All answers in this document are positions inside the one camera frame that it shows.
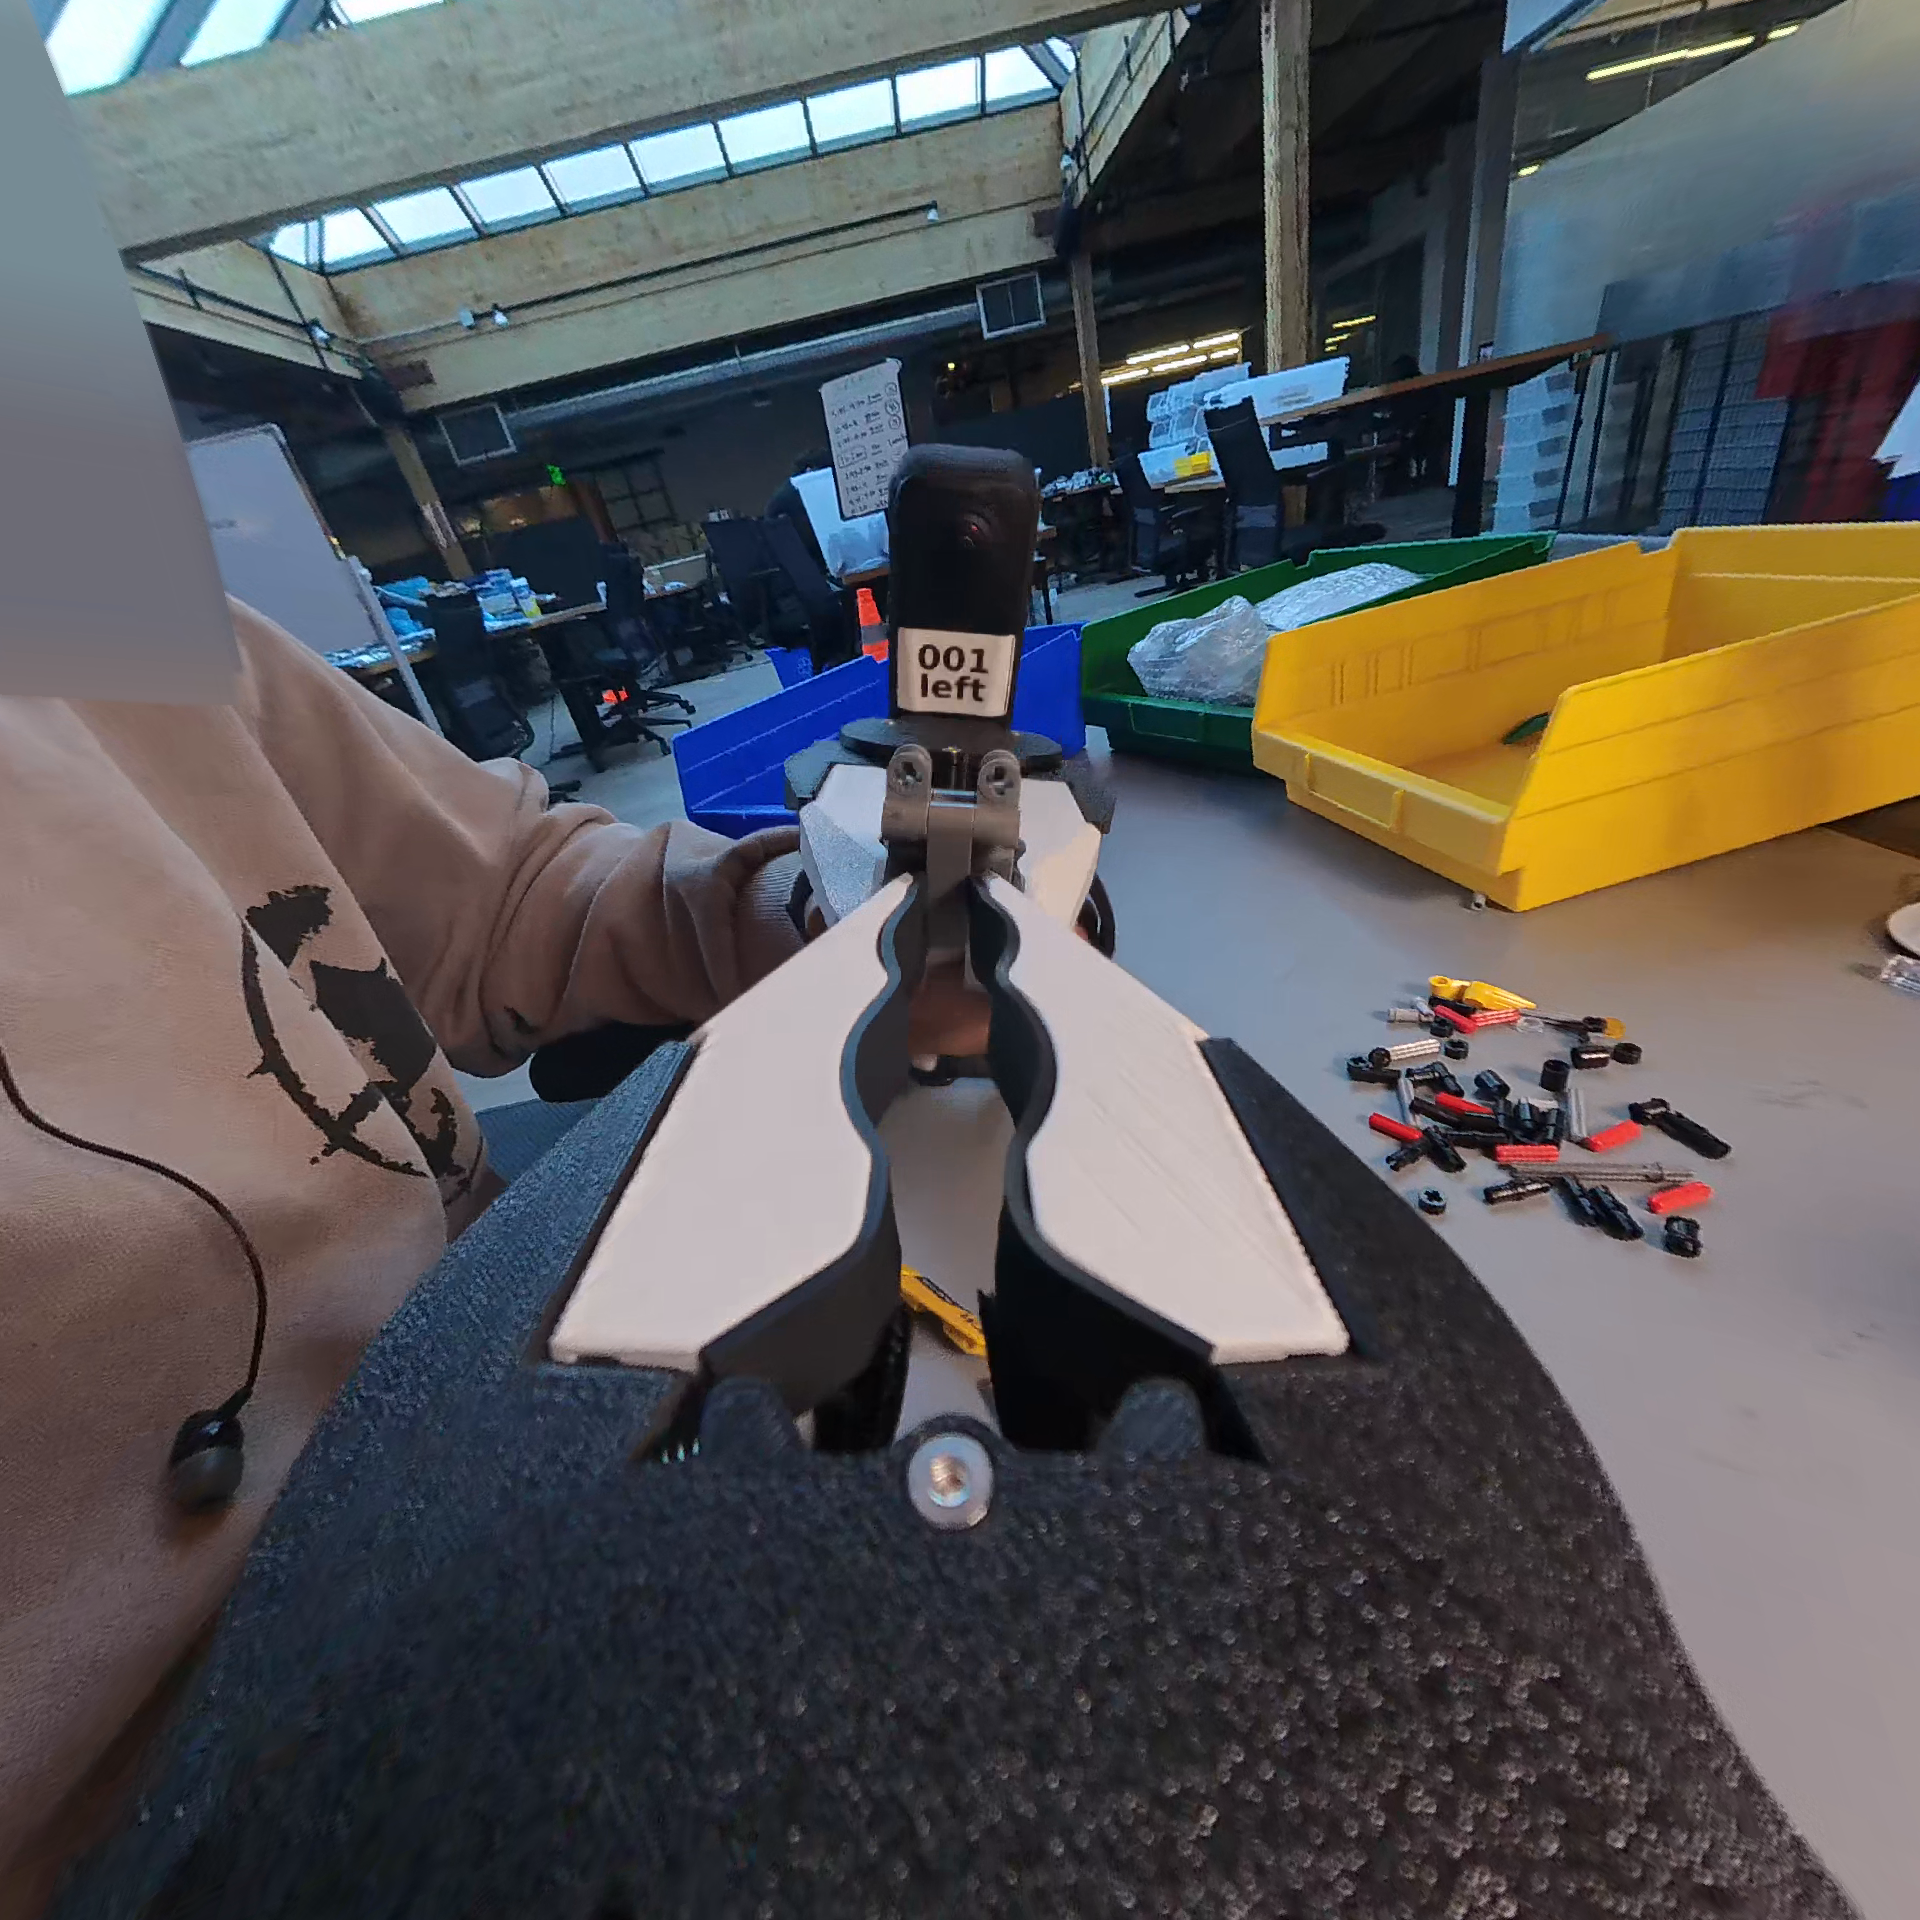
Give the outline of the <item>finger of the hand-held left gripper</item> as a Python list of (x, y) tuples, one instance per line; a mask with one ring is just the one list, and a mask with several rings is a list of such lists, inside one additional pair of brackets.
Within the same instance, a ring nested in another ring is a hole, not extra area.
[(1105, 929), (1088, 920), (1099, 890), (1099, 820), (1069, 786), (1022, 786), (1022, 859), (1005, 882), (1005, 929), (1033, 941), (1041, 920), (1078, 929), (1105, 955)]
[(812, 914), (854, 914), (887, 882), (925, 882), (925, 836), (881, 836), (881, 820), (907, 803), (925, 820), (925, 769), (833, 769), (805, 802), (805, 896)]

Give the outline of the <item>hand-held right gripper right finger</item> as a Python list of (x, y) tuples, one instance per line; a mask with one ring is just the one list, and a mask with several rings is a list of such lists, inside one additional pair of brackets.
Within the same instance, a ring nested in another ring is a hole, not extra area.
[(986, 929), (1005, 929), (994, 1014), (1041, 1039), (1033, 1091), (994, 1062), (1041, 1252), (1202, 1360), (1349, 1354), (1202, 1035), (1005, 882)]

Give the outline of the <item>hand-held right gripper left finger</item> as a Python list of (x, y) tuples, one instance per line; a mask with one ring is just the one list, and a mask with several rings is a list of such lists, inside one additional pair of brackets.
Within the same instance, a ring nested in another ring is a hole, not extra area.
[(698, 1035), (547, 1360), (709, 1382), (870, 1360), (899, 1312), (881, 1111), (907, 1091), (907, 920), (917, 882), (887, 882)]

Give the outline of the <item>grey brick assembly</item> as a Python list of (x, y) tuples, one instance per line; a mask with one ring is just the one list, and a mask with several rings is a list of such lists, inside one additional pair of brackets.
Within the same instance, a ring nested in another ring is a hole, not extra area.
[(935, 749), (925, 802), (925, 908), (953, 908), (965, 882), (1022, 864), (1022, 754), (1014, 749)]

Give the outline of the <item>grey desk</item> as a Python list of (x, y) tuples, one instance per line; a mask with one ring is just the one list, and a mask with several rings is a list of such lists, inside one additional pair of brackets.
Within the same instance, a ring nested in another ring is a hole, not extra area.
[(1279, 780), (1118, 754), (1124, 964), (1267, 1060), (1373, 1176), (1349, 1060), (1434, 971), (1610, 1014), (1731, 1141), (1706, 1252), (1458, 1193), (1438, 1236), (1594, 1440), (1699, 1676), (1872, 1920), (1920, 1911), (1920, 996), (1879, 979), (1900, 850), (1793, 830), (1538, 914), (1287, 803)]

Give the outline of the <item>person's left hand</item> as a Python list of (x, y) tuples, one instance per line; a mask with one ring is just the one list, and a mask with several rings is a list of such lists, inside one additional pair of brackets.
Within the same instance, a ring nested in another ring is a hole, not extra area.
[(986, 1060), (986, 990), (953, 955), (925, 964), (917, 1008), (907, 1008), (907, 1062), (938, 1075), (972, 1060)]

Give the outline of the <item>blue plastic bin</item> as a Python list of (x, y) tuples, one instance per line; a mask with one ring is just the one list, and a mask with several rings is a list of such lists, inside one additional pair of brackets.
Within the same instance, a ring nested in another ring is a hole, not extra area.
[[(833, 673), (812, 673), (805, 652), (765, 652), (765, 660), (783, 673), (774, 699), (732, 709), (713, 724), (687, 724), (677, 740), (679, 811), (698, 830), (723, 830), (723, 836), (801, 820), (783, 802), (783, 769), (812, 740), (838, 740), (838, 724), (854, 724), (854, 713), (887, 713), (887, 664), (881, 660), (848, 660)], [(1014, 734), (1045, 734), (1064, 754), (1088, 749), (1078, 623), (1033, 623), (1022, 635)]]

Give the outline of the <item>white paper sign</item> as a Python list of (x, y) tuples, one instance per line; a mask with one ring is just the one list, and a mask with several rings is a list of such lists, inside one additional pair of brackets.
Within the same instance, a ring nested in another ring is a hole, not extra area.
[(838, 520), (881, 519), (907, 466), (899, 358), (823, 386)]

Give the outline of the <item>green plastic bin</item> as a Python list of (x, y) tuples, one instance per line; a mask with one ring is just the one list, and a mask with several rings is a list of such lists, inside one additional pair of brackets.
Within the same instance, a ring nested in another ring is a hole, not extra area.
[(1172, 754), (1172, 769), (1202, 769), (1202, 776), (1259, 776), (1259, 709), (1199, 709), (1199, 699), (1153, 699), (1127, 673), (1127, 652), (1172, 623), (1172, 617), (1210, 617), (1221, 599), (1276, 599), (1276, 589), (1305, 589), (1359, 564), (1398, 564), (1416, 577), (1398, 599), (1434, 599), (1434, 589), (1461, 589), (1461, 584), (1496, 584), (1525, 564), (1545, 564), (1558, 530), (1482, 530), (1482, 542), (1373, 542), (1373, 547), (1311, 547), (1305, 564), (1246, 564), (1231, 584), (1199, 584), (1172, 599), (1151, 599), (1127, 617), (1099, 617), (1078, 635), (1078, 713), (1105, 734), (1105, 749), (1124, 754)]

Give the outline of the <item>yellow angled brick piece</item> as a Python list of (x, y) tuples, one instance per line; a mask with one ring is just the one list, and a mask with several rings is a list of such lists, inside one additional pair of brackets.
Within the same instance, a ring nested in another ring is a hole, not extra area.
[(953, 1306), (938, 1277), (925, 1277), (917, 1267), (899, 1274), (899, 1306), (925, 1312), (953, 1354), (986, 1354), (986, 1334), (972, 1306)]

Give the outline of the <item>clear plastic bag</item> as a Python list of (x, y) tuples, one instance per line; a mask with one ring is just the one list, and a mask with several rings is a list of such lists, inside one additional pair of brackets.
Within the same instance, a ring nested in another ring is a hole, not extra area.
[(1434, 577), (1405, 564), (1336, 564), (1276, 599), (1221, 599), (1210, 617), (1172, 617), (1127, 652), (1127, 673), (1151, 699), (1193, 699), (1193, 709), (1259, 709), (1267, 688), (1267, 652), (1279, 635), (1382, 608), (1398, 589), (1434, 589)]

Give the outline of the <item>black office chair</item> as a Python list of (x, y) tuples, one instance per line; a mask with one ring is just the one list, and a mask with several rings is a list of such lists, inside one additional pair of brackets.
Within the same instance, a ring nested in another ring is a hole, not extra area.
[(1279, 564), (1279, 466), (1276, 444), (1259, 428), (1259, 401), (1202, 406), (1202, 444), (1210, 444), (1210, 478), (1231, 490), (1221, 507), (1221, 564)]
[(582, 599), (564, 608), (594, 608), (573, 623), (547, 623), (539, 652), (547, 652), (547, 673), (558, 673), (558, 699), (582, 734), (582, 754), (607, 769), (607, 749), (653, 749), (677, 754), (668, 734), (687, 724), (687, 699), (668, 678), (668, 652), (639, 617), (639, 564), (630, 547), (596, 547)]
[(529, 749), (529, 724), (503, 673), (503, 652), (495, 652), (495, 623), (476, 599), (421, 599), (421, 623), (432, 623), (432, 713), (453, 734), (453, 749), (465, 754), (525, 754)]

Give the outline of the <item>scattered small building pieces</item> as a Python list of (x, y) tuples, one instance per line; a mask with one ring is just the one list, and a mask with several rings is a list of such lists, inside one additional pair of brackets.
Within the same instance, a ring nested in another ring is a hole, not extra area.
[(1336, 1079), (1364, 1095), (1382, 1176), (1438, 1224), (1563, 1216), (1587, 1236), (1706, 1267), (1706, 1216), (1738, 1157), (1706, 1111), (1646, 1091), (1621, 1014), (1538, 1008), (1482, 971), (1389, 996)]

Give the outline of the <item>person's beige sweatshirt torso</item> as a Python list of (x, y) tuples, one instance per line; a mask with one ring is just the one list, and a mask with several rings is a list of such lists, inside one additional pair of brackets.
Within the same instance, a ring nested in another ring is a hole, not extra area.
[(237, 640), (237, 709), (0, 709), (0, 1062), (54, 1120), (0, 1110), (9, 1920), (89, 1849), (316, 1415), (503, 1193), (339, 876), (397, 780), (476, 754), (243, 599)]

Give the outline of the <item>yellow plastic bin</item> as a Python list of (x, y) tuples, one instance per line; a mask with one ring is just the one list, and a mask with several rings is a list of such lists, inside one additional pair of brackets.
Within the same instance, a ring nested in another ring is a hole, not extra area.
[(1558, 908), (1920, 786), (1920, 520), (1587, 547), (1267, 652), (1287, 803)]

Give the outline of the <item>whiteboard on stand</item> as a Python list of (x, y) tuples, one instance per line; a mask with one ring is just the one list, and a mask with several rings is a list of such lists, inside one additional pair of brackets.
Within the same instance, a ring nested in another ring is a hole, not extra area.
[(420, 664), (397, 660), (375, 584), (325, 530), (325, 507), (276, 428), (188, 444), (188, 484), (212, 519), (219, 577), (243, 608), (276, 617), (316, 660), (380, 652), (420, 713), (442, 734)]

